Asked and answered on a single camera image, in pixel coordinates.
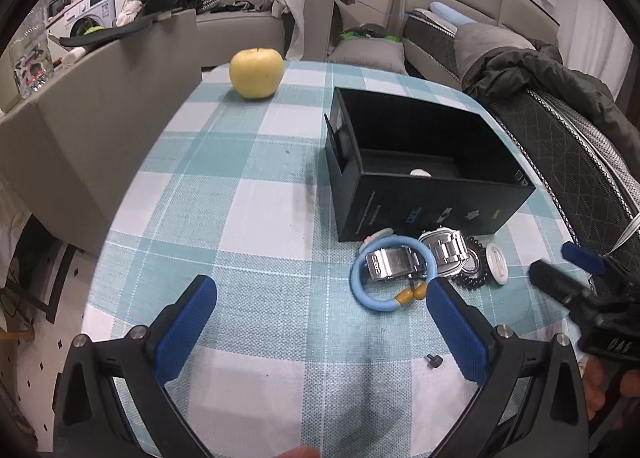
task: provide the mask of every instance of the tile floor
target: tile floor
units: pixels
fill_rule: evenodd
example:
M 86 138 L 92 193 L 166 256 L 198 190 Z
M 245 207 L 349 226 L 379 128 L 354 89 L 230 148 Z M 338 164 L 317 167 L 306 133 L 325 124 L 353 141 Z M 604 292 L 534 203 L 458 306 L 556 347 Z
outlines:
M 43 259 L 34 273 L 32 290 L 39 291 L 40 298 L 44 301 L 49 298 L 65 248 L 65 244 L 56 243 L 44 258 L 47 261 Z M 54 324 L 49 323 L 39 310 L 21 307 L 28 318 L 33 317 L 35 337 L 33 340 L 20 342 L 17 347 L 16 401 L 22 414 L 36 431 L 38 451 L 52 450 L 51 405 L 56 376 L 64 367 L 71 340 L 80 333 L 84 305 L 96 263 L 94 256 L 76 250 L 66 275 Z

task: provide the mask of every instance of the blue bracelet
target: blue bracelet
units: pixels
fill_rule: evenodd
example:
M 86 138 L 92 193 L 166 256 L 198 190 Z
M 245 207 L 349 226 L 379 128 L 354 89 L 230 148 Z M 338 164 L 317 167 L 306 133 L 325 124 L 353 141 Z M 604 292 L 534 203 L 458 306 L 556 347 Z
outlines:
M 353 263 L 353 266 L 351 267 L 351 291 L 361 305 L 369 308 L 370 310 L 376 310 L 379 312 L 393 312 L 394 310 L 400 308 L 401 305 L 395 298 L 384 300 L 373 299 L 369 294 L 367 294 L 362 288 L 360 274 L 362 272 L 362 269 L 367 265 L 367 252 L 373 252 L 375 250 L 379 250 L 380 248 L 393 248 L 402 246 L 411 247 L 422 256 L 427 265 L 427 283 L 438 275 L 438 266 L 436 264 L 436 259 L 433 257 L 433 254 L 431 253 L 429 248 L 425 244 L 423 244 L 423 242 L 419 242 L 415 238 L 409 238 L 408 236 L 395 235 L 374 240 L 369 245 L 363 247 L 355 262 Z

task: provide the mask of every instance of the metal bolt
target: metal bolt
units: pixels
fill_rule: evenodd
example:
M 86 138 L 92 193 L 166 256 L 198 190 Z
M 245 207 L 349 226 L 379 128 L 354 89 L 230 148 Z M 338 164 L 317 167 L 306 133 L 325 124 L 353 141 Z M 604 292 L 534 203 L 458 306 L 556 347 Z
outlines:
M 86 344 L 88 340 L 89 340 L 89 337 L 81 333 L 74 337 L 74 340 L 72 341 L 72 345 L 75 346 L 76 348 L 81 348 Z
M 146 326 L 139 324 L 129 330 L 129 337 L 132 339 L 142 339 L 146 335 Z
M 424 356 L 425 359 L 429 361 L 429 365 L 432 368 L 439 368 L 442 364 L 442 357 L 439 355 L 431 355 L 430 353 Z
M 558 341 L 558 344 L 561 346 L 568 346 L 571 344 L 571 339 L 569 339 L 569 337 L 567 337 L 563 333 L 559 333 L 558 335 L 556 335 L 556 341 Z
M 513 336 L 513 328 L 508 324 L 498 324 L 496 331 L 500 337 L 504 337 L 505 339 Z

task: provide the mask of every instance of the apple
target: apple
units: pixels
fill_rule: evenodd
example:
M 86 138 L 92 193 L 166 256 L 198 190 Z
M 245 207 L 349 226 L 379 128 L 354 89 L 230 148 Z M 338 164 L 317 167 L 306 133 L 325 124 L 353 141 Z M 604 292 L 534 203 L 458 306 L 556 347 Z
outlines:
M 284 61 L 273 48 L 241 50 L 229 64 L 231 84 L 245 99 L 272 96 L 283 75 Z

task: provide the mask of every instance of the small black screw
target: small black screw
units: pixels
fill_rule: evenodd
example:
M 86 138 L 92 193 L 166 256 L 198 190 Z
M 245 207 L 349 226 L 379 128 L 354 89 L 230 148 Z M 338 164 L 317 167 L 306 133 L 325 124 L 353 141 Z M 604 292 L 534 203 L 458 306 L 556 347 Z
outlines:
M 442 364 L 442 357 L 439 355 L 431 355 L 429 353 L 424 358 L 429 361 L 429 365 L 431 368 L 439 368 Z

